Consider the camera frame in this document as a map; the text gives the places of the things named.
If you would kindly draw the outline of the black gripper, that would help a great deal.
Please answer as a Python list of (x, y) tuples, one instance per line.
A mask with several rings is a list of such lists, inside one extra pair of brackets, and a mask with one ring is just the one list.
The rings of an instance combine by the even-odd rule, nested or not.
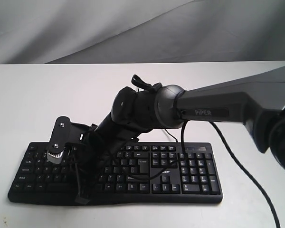
[(102, 192), (102, 183), (99, 178), (102, 175), (102, 166), (110, 159), (110, 154), (115, 154), (132, 138), (138, 137), (139, 132), (125, 129), (119, 125), (96, 126), (92, 125), (84, 133), (82, 142), (84, 148), (76, 153), (75, 163), (76, 181), (78, 193), (75, 202), (87, 205), (89, 199), (83, 196), (79, 168), (85, 171), (85, 196), (93, 197)]

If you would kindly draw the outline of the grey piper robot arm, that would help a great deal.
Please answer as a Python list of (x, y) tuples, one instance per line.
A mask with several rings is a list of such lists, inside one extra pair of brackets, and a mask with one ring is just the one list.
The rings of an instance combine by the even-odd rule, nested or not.
[[(128, 141), (153, 129), (181, 129), (189, 121), (243, 124), (257, 147), (271, 150), (285, 169), (285, 66), (258, 75), (186, 91), (178, 85), (151, 85), (137, 75), (129, 87), (119, 91), (107, 117), (84, 133), (83, 143), (91, 153), (79, 162), (84, 174), (92, 176)], [(189, 180), (171, 184), (133, 176), (129, 183), (95, 180), (78, 182), (76, 202), (83, 205), (151, 203), (217, 203), (222, 193), (214, 163), (205, 174), (206, 183)]]

